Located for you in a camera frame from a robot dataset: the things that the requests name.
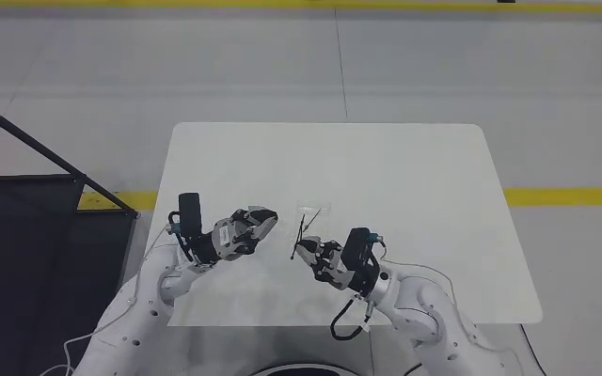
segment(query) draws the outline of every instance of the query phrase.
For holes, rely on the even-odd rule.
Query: dark blue connector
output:
[[[180,223],[174,223],[174,224],[169,225],[169,227],[167,228],[167,233],[169,235],[180,234]]]
[[[383,241],[383,237],[378,235],[377,233],[371,232],[370,235],[368,235],[369,243],[380,243],[382,241]]]

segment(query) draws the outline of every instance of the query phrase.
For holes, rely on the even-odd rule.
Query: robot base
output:
[[[272,367],[252,376],[357,376],[355,373],[336,366],[314,363],[297,363]]]

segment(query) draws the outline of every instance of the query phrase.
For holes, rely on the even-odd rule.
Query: black cable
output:
[[[533,357],[533,360],[537,364],[537,367],[539,368],[539,370],[542,372],[542,374],[544,376],[547,376],[547,373],[544,371],[542,364],[539,363],[539,359],[537,358],[537,355],[535,355],[535,350],[531,346],[531,342],[529,341],[529,336],[527,336],[527,331],[525,331],[525,327],[523,326],[522,323],[518,324],[518,326],[520,326],[520,331],[523,332],[523,336],[525,337],[525,340],[527,341],[527,346],[529,346],[529,351],[531,352],[531,356]]]
[[[422,363],[418,363],[414,367],[410,368],[406,373],[404,373],[404,376],[408,376],[410,373],[414,372],[416,369],[418,369],[420,367],[422,367]]]
[[[301,242],[301,238],[303,238],[303,221],[305,220],[305,214],[301,217],[301,224],[299,225],[299,231],[297,232],[297,240],[293,244],[293,252],[291,253],[291,259],[294,259],[294,252],[297,249],[297,244]]]
[[[174,215],[178,215],[180,216],[180,212],[179,211],[172,211],[168,216],[167,216],[167,221],[169,222],[170,225],[174,225],[174,221],[173,221],[173,216]],[[176,235],[176,239],[178,239],[178,243],[180,244],[180,248],[182,249],[182,251],[184,252],[184,255],[186,256],[186,258],[188,259],[188,261],[192,262],[193,258],[189,253],[189,249],[187,246],[184,245],[184,241],[182,240],[182,237],[180,236],[179,233],[175,233]]]
[[[345,305],[345,307],[341,310],[341,312],[339,312],[339,314],[337,316],[335,316],[334,320],[330,323],[330,334],[336,340],[341,340],[341,341],[350,340],[350,339],[357,337],[357,335],[361,333],[361,330],[362,330],[361,326],[358,326],[356,328],[356,330],[354,330],[353,333],[350,334],[349,336],[339,336],[337,334],[337,332],[335,331],[335,325],[337,324],[337,321],[342,317],[342,315],[345,314],[345,312],[347,312],[347,309],[349,309],[349,307],[353,303],[354,303],[354,299],[350,299],[349,302],[347,302],[347,304]],[[366,318],[364,319],[364,323],[368,322],[369,319],[370,319],[370,316],[366,316]]]
[[[311,218],[309,223],[306,224],[306,226],[303,228],[303,232],[308,230],[309,226],[313,223],[313,220],[316,219],[316,217],[318,216],[318,214],[320,214],[321,211],[322,211],[322,208],[318,209],[318,212],[316,212],[316,214],[313,216],[313,218]]]

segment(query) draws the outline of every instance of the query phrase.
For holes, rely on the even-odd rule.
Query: black fabric panel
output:
[[[92,332],[115,297],[134,218],[123,211],[80,211],[62,250],[51,302],[40,321],[26,376],[65,363],[62,344]],[[70,345],[75,367],[89,339]]]
[[[82,189],[71,176],[0,177],[0,286],[8,293],[0,309],[2,374],[23,374]]]

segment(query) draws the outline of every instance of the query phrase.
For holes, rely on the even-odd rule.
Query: white cable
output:
[[[75,369],[73,369],[73,367],[71,367],[71,366],[67,366],[67,365],[56,365],[56,366],[54,366],[54,367],[50,367],[50,368],[46,369],[45,371],[43,371],[43,372],[40,374],[40,376],[46,376],[46,374],[47,374],[48,372],[50,372],[51,370],[55,370],[55,369],[57,369],[57,368],[63,368],[63,367],[67,367],[67,369],[68,369],[68,370],[70,370],[71,372],[75,372]]]
[[[161,237],[161,235],[163,234],[163,231],[165,231],[168,226],[169,225],[165,225],[165,226],[163,226],[163,228],[161,228],[161,231],[159,231],[159,233],[157,234],[157,237],[154,238],[154,241],[152,241],[152,243],[150,244],[149,249],[144,253],[144,257],[142,258],[142,262],[140,262],[140,267],[138,268],[138,273],[135,276],[134,296],[132,296],[130,299],[128,299],[129,305],[125,309],[125,311],[123,311],[123,313],[121,313],[119,316],[117,316],[116,318],[114,318],[112,321],[110,321],[106,325],[104,325],[104,326],[102,326],[100,328],[97,328],[92,333],[87,334],[85,336],[81,336],[81,337],[77,337],[77,338],[72,338],[72,339],[69,339],[69,340],[65,341],[65,343],[63,343],[63,351],[65,352],[65,357],[67,358],[67,364],[66,365],[54,366],[52,368],[48,368],[43,373],[41,373],[40,376],[44,376],[49,371],[51,371],[53,369],[56,369],[56,368],[59,368],[59,367],[67,367],[67,369],[65,370],[65,376],[69,376],[69,371],[71,371],[72,373],[75,373],[75,370],[73,370],[73,367],[71,366],[71,356],[69,355],[69,349],[67,348],[67,345],[69,345],[70,343],[73,343],[73,342],[77,342],[77,341],[82,340],[82,339],[86,339],[88,337],[92,337],[92,336],[96,335],[97,333],[100,333],[104,329],[106,329],[109,326],[111,326],[112,324],[114,324],[117,320],[121,319],[123,316],[125,316],[126,313],[128,313],[130,311],[130,308],[132,308],[132,306],[135,304],[135,301],[136,301],[136,298],[137,298],[137,295],[138,295],[138,281],[140,280],[140,272],[142,271],[142,266],[144,265],[144,261],[146,260],[147,256],[149,255],[149,253],[151,252],[151,250],[153,250],[155,248],[159,248],[159,247],[165,246],[165,245],[171,245],[171,244],[162,244],[162,245],[157,245],[156,247],[154,246],[157,243],[157,241],[159,240],[159,238]]]
[[[428,269],[431,270],[435,273],[438,273],[439,275],[443,276],[445,279],[448,280],[448,282],[450,283],[450,288],[451,288],[451,298],[453,299],[453,308],[455,311],[455,314],[458,318],[458,320],[460,321],[460,326],[462,327],[462,330],[464,331],[464,334],[467,336],[468,338],[468,342],[472,343],[473,345],[487,351],[487,352],[492,352],[492,353],[512,353],[515,358],[516,358],[516,363],[518,364],[518,369],[520,369],[520,376],[525,376],[525,371],[523,370],[523,365],[520,362],[520,358],[518,357],[518,353],[516,353],[516,351],[514,349],[511,349],[510,347],[507,348],[503,348],[503,349],[492,349],[492,348],[488,348],[484,345],[482,345],[481,343],[479,343],[477,341],[476,338],[474,338],[473,336],[470,335],[470,332],[468,331],[468,329],[465,327],[464,325],[464,321],[462,320],[462,315],[460,314],[460,308],[458,307],[458,300],[455,297],[455,289],[453,287],[453,282],[452,279],[449,278],[445,273],[431,267],[431,266],[427,266],[427,265],[422,265],[422,264],[413,264],[413,263],[403,263],[403,262],[395,262],[395,261],[389,261],[388,259],[385,259],[385,256],[387,255],[387,248],[385,247],[384,244],[383,248],[385,249],[385,253],[383,254],[383,256],[380,257],[380,260],[383,262],[388,262],[390,264],[395,264],[395,265],[400,265],[400,266],[415,266],[418,268],[424,268],[424,269]]]

